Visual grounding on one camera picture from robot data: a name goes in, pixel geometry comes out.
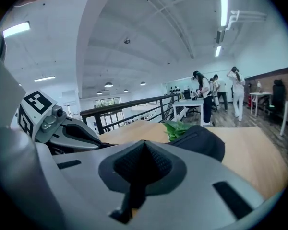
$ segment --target white pants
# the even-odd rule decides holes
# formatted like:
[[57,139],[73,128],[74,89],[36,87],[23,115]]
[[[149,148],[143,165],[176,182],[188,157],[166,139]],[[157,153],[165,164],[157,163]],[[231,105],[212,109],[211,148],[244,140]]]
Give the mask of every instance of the white pants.
[[239,117],[239,120],[242,120],[242,112],[243,112],[243,100],[244,100],[244,92],[234,93],[234,108],[235,108],[235,116]]

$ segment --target wooden tabletop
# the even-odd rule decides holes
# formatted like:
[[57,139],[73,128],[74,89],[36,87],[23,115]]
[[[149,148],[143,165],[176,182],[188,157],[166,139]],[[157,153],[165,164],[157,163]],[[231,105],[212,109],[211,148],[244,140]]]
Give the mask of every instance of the wooden tabletop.
[[[252,184],[264,198],[284,189],[288,168],[277,148],[259,127],[207,128],[225,142],[222,163]],[[100,135],[102,142],[122,144],[134,140],[168,142],[161,123],[135,121]]]

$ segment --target black rubber pad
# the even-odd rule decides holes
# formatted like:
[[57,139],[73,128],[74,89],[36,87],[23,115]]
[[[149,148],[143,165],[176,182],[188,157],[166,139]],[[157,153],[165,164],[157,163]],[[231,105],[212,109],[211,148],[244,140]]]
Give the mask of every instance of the black rubber pad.
[[227,182],[215,183],[213,187],[237,219],[241,219],[252,212],[248,203]]
[[68,161],[68,162],[64,162],[64,163],[57,163],[57,166],[60,170],[62,169],[66,169],[69,167],[73,167],[75,165],[81,164],[81,162],[79,160],[72,160],[72,161]]

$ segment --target white ceiling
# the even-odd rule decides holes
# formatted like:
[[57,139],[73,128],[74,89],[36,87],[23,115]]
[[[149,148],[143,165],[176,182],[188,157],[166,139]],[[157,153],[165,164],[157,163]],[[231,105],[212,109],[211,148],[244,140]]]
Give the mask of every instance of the white ceiling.
[[[5,64],[26,90],[64,84],[87,98],[110,81],[104,94],[133,91],[142,81],[173,80],[169,66],[179,72],[185,60],[214,59],[220,10],[220,0],[41,0],[15,8],[4,24],[31,24],[6,38]],[[266,12],[260,0],[229,0],[230,10]],[[252,23],[233,24],[220,59],[241,50],[250,33]]]

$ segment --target white shirt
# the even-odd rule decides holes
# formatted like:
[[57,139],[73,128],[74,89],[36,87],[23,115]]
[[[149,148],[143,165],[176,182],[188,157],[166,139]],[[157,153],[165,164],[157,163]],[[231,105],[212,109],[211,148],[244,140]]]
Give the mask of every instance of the white shirt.
[[223,79],[216,80],[217,87],[219,87],[219,92],[226,92],[225,82]]
[[231,72],[228,75],[228,77],[232,80],[232,90],[234,93],[244,93],[245,79],[240,73],[238,74],[240,76],[240,81],[238,81],[235,73]]
[[203,78],[203,87],[202,87],[202,90],[203,90],[204,88],[208,88],[208,91],[206,91],[205,93],[202,92],[202,93],[203,93],[203,97],[206,98],[207,95],[209,94],[210,90],[211,90],[211,88],[210,88],[210,83],[209,83],[209,81],[208,81],[207,78]]

